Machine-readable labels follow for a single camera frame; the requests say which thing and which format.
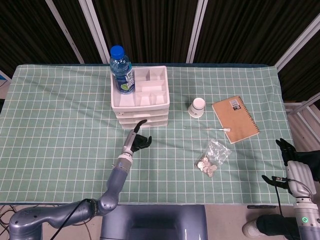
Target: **robotic arm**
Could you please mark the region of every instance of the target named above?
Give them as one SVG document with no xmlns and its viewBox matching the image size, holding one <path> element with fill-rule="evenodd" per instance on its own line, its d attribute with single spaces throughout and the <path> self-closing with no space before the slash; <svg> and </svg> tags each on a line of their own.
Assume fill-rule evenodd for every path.
<svg viewBox="0 0 320 240">
<path fill-rule="evenodd" d="M 126 181 L 132 165 L 134 152 L 150 146 L 149 138 L 138 133 L 140 126 L 147 120 L 140 121 L 128 134 L 121 155 L 117 158 L 106 183 L 107 191 L 99 200 L 84 199 L 57 207 L 28 207 L 16 212 L 10 219 L 11 240 L 42 239 L 42 223 L 48 222 L 54 228 L 61 228 L 82 222 L 95 216 L 103 216 L 114 210 L 119 202 L 119 193 Z"/>
<path fill-rule="evenodd" d="M 296 199 L 293 208 L 301 240 L 320 240 L 320 214 L 312 202 L 316 194 L 314 180 L 319 180 L 320 151 L 296 152 L 296 149 L 282 138 L 276 140 L 282 152 L 286 177 L 265 175 L 262 178 L 270 185 L 287 189 Z"/>
</svg>

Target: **brown notebook cover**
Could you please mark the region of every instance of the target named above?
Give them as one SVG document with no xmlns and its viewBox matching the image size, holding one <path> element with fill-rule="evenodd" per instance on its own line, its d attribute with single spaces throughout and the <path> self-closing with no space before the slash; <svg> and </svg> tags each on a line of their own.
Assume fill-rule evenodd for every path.
<svg viewBox="0 0 320 240">
<path fill-rule="evenodd" d="M 259 133 L 259 129 L 248 112 L 241 97 L 233 96 L 212 104 L 223 128 L 230 128 L 225 132 L 231 144 L 250 138 Z"/>
</svg>

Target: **notebook label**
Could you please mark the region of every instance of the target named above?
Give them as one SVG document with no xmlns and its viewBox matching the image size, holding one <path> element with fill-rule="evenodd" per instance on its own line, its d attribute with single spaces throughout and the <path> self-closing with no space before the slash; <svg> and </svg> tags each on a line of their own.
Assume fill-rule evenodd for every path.
<svg viewBox="0 0 320 240">
<path fill-rule="evenodd" d="M 229 102 L 230 102 L 230 104 L 231 104 L 231 106 L 232 106 L 233 110 L 235 110 L 235 111 L 236 111 L 236 110 L 241 109 L 241 107 L 240 107 L 240 105 L 239 105 L 239 103 L 238 103 L 237 99 L 230 100 Z"/>
</svg>

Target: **water bottle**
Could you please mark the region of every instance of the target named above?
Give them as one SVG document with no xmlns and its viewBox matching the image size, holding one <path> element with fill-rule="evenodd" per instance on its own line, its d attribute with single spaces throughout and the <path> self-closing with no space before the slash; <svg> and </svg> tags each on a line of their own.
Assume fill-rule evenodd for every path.
<svg viewBox="0 0 320 240">
<path fill-rule="evenodd" d="M 135 79 L 129 58 L 122 46 L 115 45 L 110 50 L 110 69 L 116 88 L 122 94 L 130 94 L 135 89 Z"/>
</svg>

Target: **shoe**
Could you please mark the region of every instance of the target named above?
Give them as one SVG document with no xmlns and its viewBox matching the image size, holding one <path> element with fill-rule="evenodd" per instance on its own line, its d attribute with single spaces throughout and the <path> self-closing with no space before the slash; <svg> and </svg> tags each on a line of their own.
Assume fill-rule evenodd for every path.
<svg viewBox="0 0 320 240">
<path fill-rule="evenodd" d="M 259 238 L 266 236 L 257 228 L 257 220 L 249 221 L 242 227 L 242 232 L 247 238 Z"/>
</svg>

